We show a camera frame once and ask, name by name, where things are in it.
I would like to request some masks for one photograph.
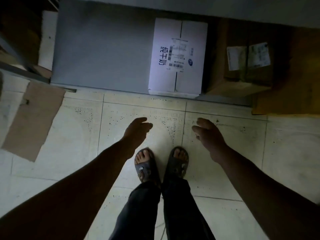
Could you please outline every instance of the foot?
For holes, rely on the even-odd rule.
[[[139,151],[134,159],[134,164],[136,166],[138,177],[142,183],[151,181],[160,188],[161,183],[155,157],[150,149],[146,148]]]
[[[168,178],[174,176],[183,178],[186,175],[188,164],[189,156],[185,149],[180,146],[172,149],[164,177]]]

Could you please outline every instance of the gray sandal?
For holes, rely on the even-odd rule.
[[[186,161],[182,161],[181,159],[174,157],[174,151],[177,148],[180,149],[180,151],[184,151],[184,153],[186,154]],[[189,164],[189,155],[188,155],[187,151],[184,148],[182,148],[181,146],[176,146],[170,152],[167,168],[166,168],[165,174],[164,174],[164,180],[167,177],[170,177],[172,175],[178,176],[179,178],[183,178],[186,175],[188,164]]]
[[[150,160],[145,161],[145,162],[141,162],[139,164],[134,164],[136,171],[138,173],[138,177],[142,183],[144,183],[146,181],[153,181],[157,185],[160,185],[161,182],[160,182],[159,172],[158,172],[158,168],[157,168],[157,164],[156,164],[156,160],[155,160],[155,156],[154,156],[153,152],[149,148],[144,148],[144,149],[141,149],[140,151],[138,151],[136,156],[140,152],[143,153],[144,150],[148,150],[149,155],[150,155]]]

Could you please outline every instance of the white cardboard box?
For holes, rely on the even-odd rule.
[[[201,93],[207,23],[157,18],[149,76],[153,95],[195,98]]]

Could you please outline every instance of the black pants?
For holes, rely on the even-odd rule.
[[[109,240],[154,239],[160,195],[161,190],[152,182],[135,188],[119,214]],[[168,240],[215,239],[186,180],[175,177],[163,182],[162,196]]]

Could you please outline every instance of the forearm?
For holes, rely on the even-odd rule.
[[[226,149],[220,165],[269,239],[320,239],[320,208]]]
[[[84,239],[133,148],[120,141],[0,219],[0,238]]]

